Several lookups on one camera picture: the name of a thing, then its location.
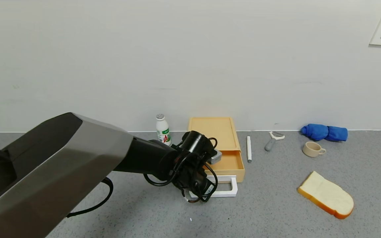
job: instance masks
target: bread slice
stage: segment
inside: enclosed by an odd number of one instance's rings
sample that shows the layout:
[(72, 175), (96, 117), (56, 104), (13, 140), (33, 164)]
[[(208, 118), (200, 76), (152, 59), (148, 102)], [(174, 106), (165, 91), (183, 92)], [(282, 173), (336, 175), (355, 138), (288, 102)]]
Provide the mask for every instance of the bread slice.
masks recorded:
[(354, 200), (338, 185), (313, 171), (298, 193), (338, 219), (347, 218), (354, 209)]

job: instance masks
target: white marker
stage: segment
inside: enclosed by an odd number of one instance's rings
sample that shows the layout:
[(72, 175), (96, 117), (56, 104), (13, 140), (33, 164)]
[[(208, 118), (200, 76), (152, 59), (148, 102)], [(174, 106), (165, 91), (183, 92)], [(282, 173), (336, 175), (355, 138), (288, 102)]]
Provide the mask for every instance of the white marker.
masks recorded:
[(251, 151), (251, 137), (246, 137), (246, 155), (248, 155), (248, 163), (252, 162), (252, 151)]

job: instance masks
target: bottle cap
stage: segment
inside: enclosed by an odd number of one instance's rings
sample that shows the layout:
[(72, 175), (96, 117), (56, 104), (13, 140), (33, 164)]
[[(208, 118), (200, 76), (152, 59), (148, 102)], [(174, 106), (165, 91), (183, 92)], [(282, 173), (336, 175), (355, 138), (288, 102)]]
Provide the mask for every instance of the bottle cap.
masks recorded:
[(164, 114), (157, 114), (157, 120), (163, 121), (164, 120)]

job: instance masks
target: white plastic bottle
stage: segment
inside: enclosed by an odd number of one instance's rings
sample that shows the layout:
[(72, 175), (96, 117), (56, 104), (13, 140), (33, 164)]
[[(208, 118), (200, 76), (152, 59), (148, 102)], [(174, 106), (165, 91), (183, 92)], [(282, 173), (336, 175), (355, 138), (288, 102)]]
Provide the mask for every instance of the white plastic bottle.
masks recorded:
[(168, 129), (168, 123), (165, 120), (164, 114), (157, 115), (157, 125), (155, 127), (157, 128), (158, 140), (170, 146), (171, 145), (170, 130)]

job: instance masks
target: gray peeler handle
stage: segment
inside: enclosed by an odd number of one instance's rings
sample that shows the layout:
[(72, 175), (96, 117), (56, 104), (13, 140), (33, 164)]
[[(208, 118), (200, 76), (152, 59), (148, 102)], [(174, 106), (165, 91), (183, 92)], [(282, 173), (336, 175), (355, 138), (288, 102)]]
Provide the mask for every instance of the gray peeler handle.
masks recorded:
[(270, 141), (267, 143), (266, 147), (264, 147), (264, 149), (266, 151), (270, 151), (273, 148), (274, 143), (275, 143), (275, 139), (271, 138)]

